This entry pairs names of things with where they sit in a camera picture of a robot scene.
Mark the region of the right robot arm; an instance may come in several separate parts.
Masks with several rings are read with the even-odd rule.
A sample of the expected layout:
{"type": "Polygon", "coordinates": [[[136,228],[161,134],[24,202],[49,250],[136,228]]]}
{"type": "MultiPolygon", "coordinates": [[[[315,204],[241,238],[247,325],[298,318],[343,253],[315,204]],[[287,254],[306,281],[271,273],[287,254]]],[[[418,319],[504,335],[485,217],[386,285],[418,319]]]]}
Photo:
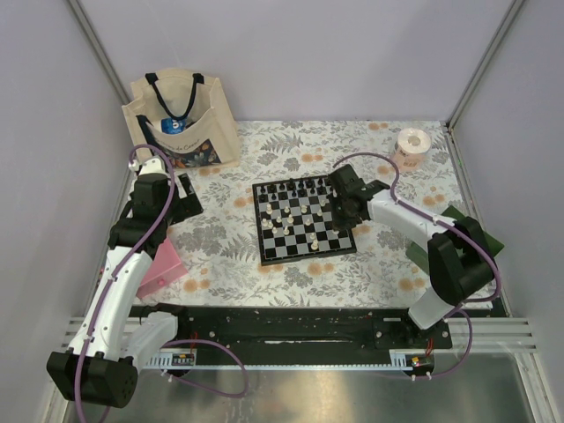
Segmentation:
{"type": "Polygon", "coordinates": [[[427,253],[431,287],[408,309],[403,342],[419,349],[433,336],[432,326],[455,313],[478,290],[501,275],[473,218],[451,219],[402,200],[394,185],[364,182],[350,165],[329,175],[335,229],[352,229],[372,220],[398,230],[427,253]]]}

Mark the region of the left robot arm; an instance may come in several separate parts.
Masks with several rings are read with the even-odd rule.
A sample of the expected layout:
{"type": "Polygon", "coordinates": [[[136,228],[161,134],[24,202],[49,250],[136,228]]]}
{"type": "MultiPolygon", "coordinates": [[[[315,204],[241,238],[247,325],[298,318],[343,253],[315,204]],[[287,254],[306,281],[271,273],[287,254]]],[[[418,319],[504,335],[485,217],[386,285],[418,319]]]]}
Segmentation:
{"type": "Polygon", "coordinates": [[[167,312],[149,317],[129,337],[124,330],[168,228],[202,211],[186,174],[180,174],[174,186],[161,172],[135,180],[129,201],[111,227],[102,280],[85,320],[65,352],[52,352],[48,358],[48,374],[65,399],[123,408],[150,358],[165,343],[181,348],[190,341],[189,324],[167,312]]]}

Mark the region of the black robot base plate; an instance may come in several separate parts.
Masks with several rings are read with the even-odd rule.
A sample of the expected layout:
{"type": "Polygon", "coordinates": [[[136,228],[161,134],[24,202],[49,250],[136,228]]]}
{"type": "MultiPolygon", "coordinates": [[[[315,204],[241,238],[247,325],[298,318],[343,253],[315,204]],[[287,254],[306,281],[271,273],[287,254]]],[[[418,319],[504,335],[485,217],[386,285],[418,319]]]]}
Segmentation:
{"type": "Polygon", "coordinates": [[[392,350],[452,348],[449,326],[428,330],[412,323],[404,309],[227,308],[159,303],[135,306],[142,319],[167,312],[177,317],[176,338],[211,340],[230,348],[246,367],[383,365],[392,350]]]}

